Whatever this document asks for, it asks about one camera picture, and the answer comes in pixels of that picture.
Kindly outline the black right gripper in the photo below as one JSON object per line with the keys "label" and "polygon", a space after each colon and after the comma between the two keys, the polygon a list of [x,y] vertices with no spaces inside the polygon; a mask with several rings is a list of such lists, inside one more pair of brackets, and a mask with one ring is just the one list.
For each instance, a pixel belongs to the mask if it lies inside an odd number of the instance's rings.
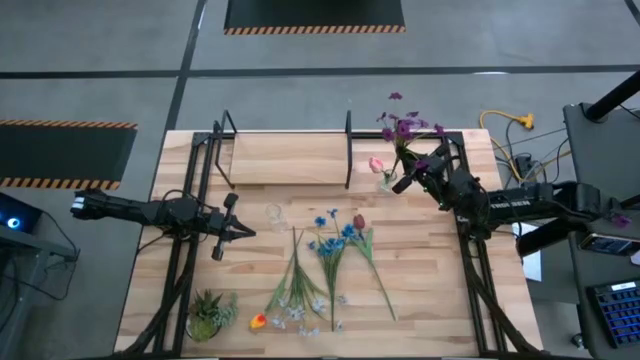
{"label": "black right gripper", "polygon": [[408,147],[397,147],[396,162],[402,164],[403,176],[393,185],[392,191],[401,194],[413,182],[417,182],[430,195],[441,195],[445,184],[444,172],[448,164],[445,153],[444,144],[430,154],[421,154]]}

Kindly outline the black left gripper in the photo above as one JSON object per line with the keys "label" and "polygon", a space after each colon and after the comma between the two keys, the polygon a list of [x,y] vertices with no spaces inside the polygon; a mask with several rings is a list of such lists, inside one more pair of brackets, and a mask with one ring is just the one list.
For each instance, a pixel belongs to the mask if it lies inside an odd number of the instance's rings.
{"label": "black left gripper", "polygon": [[222,213],[218,207],[213,207],[209,212],[204,212],[202,215],[206,232],[209,235],[218,237],[211,255],[215,261],[222,260],[224,246],[227,243],[256,236],[254,230],[242,224],[237,216],[234,215],[234,208],[238,199],[239,196],[237,194],[229,193],[223,202],[225,213]]}

